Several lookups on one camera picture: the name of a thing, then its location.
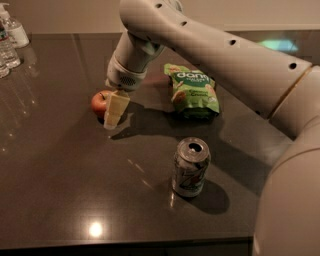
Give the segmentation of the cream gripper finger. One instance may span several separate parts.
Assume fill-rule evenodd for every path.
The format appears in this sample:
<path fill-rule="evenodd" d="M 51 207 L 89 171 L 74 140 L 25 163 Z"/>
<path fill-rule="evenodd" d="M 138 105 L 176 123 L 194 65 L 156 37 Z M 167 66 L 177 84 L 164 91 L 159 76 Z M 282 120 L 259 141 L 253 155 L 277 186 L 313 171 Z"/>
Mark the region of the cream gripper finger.
<path fill-rule="evenodd" d="M 108 130 L 115 129 L 124 114 L 130 97 L 124 90 L 109 92 L 106 95 L 106 111 L 104 114 L 104 128 Z"/>

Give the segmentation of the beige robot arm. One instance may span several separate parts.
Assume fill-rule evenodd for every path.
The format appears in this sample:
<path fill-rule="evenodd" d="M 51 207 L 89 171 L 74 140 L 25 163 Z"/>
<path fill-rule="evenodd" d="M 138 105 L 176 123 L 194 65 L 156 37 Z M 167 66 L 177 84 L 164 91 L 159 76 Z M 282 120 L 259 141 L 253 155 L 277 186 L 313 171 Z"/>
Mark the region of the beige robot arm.
<path fill-rule="evenodd" d="M 121 0 L 107 80 L 136 90 L 163 48 L 212 77 L 293 144 L 262 190 L 252 256 L 320 256 L 320 68 L 186 17 L 179 0 Z"/>

